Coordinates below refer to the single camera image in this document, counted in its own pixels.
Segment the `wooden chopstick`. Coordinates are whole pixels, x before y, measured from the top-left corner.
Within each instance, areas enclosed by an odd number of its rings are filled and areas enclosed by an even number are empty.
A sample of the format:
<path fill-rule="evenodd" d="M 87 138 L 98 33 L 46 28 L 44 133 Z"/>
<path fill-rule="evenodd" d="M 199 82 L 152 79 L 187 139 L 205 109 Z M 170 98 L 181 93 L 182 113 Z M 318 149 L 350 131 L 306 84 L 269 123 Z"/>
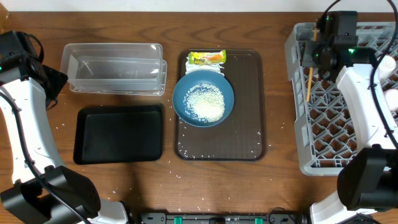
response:
<path fill-rule="evenodd" d="M 318 36 L 318 29 L 315 27 L 313 30 L 313 41 L 317 41 L 317 36 Z M 308 85 L 307 85 L 307 97 L 306 97 L 307 103 L 309 103 L 310 101 L 312 78 L 313 78 L 313 67 L 310 67 L 308 74 Z"/>

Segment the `pile of white rice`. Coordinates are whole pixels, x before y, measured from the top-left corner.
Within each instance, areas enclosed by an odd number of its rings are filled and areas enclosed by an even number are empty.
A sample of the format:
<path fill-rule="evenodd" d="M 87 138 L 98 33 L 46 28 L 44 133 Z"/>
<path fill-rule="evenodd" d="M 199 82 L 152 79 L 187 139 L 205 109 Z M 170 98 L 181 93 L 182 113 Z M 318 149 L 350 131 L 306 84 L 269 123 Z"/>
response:
<path fill-rule="evenodd" d="M 202 83 L 191 87 L 183 99 L 185 112 L 195 121 L 212 123 L 225 111 L 224 96 L 214 85 Z"/>

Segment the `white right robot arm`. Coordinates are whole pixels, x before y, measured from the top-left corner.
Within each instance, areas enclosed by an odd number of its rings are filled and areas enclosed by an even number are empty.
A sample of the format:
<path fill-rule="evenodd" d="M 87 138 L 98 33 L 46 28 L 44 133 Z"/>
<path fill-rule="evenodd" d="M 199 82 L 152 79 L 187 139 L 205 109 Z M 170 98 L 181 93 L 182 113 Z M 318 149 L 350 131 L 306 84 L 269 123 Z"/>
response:
<path fill-rule="evenodd" d="M 340 171 L 337 190 L 310 207 L 311 223 L 343 223 L 397 208 L 397 124 L 380 86 L 394 58 L 358 46 L 356 11 L 325 11 L 302 65 L 336 83 L 354 125 L 358 153 Z"/>

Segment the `cream white cup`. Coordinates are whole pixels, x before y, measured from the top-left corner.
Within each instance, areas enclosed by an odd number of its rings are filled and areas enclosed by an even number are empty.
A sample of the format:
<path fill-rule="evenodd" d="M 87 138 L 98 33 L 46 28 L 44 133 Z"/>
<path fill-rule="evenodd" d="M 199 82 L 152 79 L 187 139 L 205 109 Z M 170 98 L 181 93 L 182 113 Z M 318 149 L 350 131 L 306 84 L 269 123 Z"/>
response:
<path fill-rule="evenodd" d="M 380 82 L 386 80 L 396 68 L 396 61 L 393 57 L 386 55 L 377 67 L 377 77 Z"/>

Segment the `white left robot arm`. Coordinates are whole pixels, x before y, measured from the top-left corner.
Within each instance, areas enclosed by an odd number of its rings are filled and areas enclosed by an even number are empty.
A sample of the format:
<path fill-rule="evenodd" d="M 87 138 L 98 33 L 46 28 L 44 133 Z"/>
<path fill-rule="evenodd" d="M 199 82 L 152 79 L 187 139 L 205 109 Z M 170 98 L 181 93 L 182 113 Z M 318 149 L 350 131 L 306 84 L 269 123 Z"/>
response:
<path fill-rule="evenodd" d="M 92 181 L 67 168 L 47 118 L 68 77 L 43 65 L 35 37 L 1 34 L 1 111 L 13 155 L 13 186 L 4 208 L 24 223 L 128 223 L 121 202 L 100 198 Z"/>

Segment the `dark blue plate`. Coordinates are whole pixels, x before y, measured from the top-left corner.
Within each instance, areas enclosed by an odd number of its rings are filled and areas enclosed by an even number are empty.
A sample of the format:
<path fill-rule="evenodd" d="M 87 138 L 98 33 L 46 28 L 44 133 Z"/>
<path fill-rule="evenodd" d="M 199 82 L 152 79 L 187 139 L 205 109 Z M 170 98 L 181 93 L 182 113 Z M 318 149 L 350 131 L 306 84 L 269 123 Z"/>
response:
<path fill-rule="evenodd" d="M 186 114 L 183 99 L 188 90 L 197 84 L 210 84 L 220 89 L 224 96 L 225 111 L 220 120 L 212 123 L 204 123 L 195 121 L 191 116 Z M 227 79 L 219 73 L 208 70 L 198 70 L 183 76 L 176 84 L 172 97 L 173 107 L 176 114 L 186 123 L 196 127 L 210 127 L 221 123 L 231 113 L 234 106 L 234 91 Z"/>

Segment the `pink cup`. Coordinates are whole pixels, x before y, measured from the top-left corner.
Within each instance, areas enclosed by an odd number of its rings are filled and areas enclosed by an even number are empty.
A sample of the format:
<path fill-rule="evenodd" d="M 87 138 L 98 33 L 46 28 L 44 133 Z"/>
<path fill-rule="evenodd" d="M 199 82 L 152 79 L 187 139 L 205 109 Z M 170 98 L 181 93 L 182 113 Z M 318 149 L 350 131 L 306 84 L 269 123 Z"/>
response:
<path fill-rule="evenodd" d="M 391 111 L 398 110 L 398 90 L 390 89 L 384 92 L 386 103 Z"/>

